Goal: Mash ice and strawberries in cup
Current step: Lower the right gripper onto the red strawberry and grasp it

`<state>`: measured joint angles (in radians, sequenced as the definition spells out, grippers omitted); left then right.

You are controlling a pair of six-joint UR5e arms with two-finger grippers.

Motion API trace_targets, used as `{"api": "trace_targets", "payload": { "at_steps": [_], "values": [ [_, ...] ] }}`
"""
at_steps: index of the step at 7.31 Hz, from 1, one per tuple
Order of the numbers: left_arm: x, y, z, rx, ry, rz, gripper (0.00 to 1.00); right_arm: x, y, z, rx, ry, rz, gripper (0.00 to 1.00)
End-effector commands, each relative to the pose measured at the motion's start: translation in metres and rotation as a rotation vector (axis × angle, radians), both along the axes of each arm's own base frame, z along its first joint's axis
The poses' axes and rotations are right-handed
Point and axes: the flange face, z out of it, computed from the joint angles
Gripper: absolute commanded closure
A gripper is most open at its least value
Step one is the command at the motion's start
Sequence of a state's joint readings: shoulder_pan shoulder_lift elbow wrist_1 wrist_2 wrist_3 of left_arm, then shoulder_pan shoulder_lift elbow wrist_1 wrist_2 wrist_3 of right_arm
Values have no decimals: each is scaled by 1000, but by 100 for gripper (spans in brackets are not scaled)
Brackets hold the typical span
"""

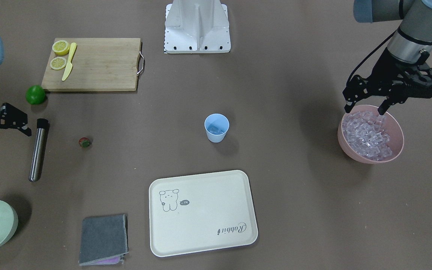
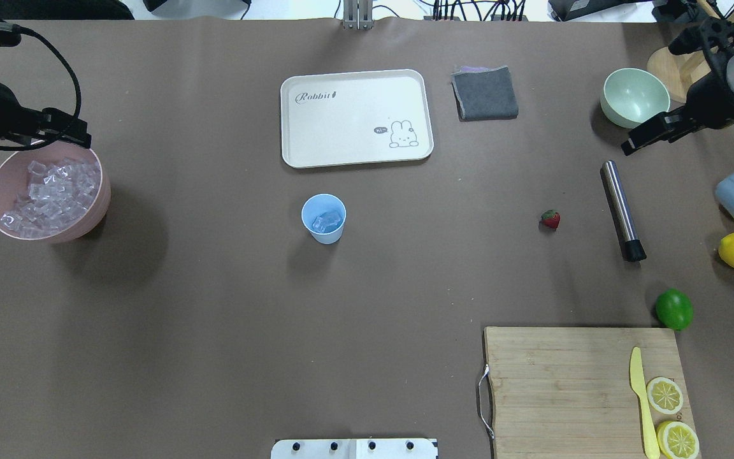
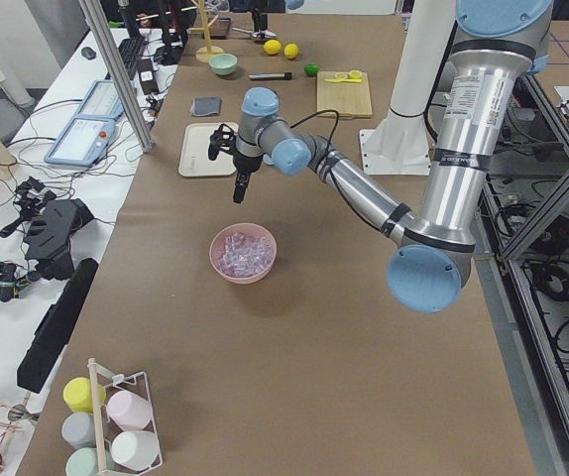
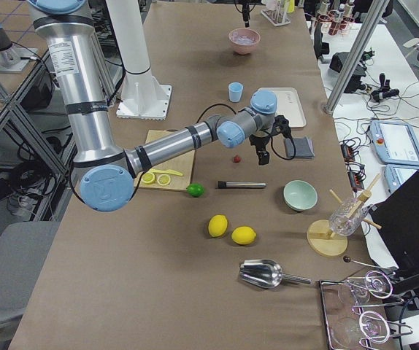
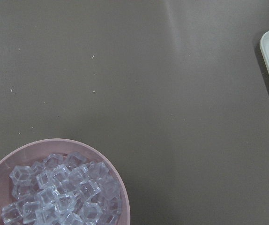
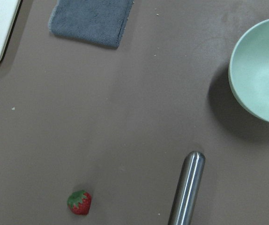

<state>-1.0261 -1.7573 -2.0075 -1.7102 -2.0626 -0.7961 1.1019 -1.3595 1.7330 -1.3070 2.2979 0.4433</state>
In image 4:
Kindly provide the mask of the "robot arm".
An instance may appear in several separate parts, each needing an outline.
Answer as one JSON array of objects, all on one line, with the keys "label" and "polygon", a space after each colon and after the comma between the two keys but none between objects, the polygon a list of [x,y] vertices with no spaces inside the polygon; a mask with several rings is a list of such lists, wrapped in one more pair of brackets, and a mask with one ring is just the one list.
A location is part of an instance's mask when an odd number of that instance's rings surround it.
[{"label": "robot arm", "polygon": [[[93,54],[95,30],[88,3],[28,5],[36,33],[47,41],[77,145],[73,166],[81,176],[81,198],[90,208],[103,212],[122,208],[133,198],[137,175],[153,166],[217,140],[233,148],[273,129],[277,97],[259,90],[233,117],[210,117],[133,149],[119,147],[112,137],[109,103]],[[139,5],[108,1],[107,9],[125,70],[122,115],[165,118],[172,89],[159,84],[151,72]]]}]

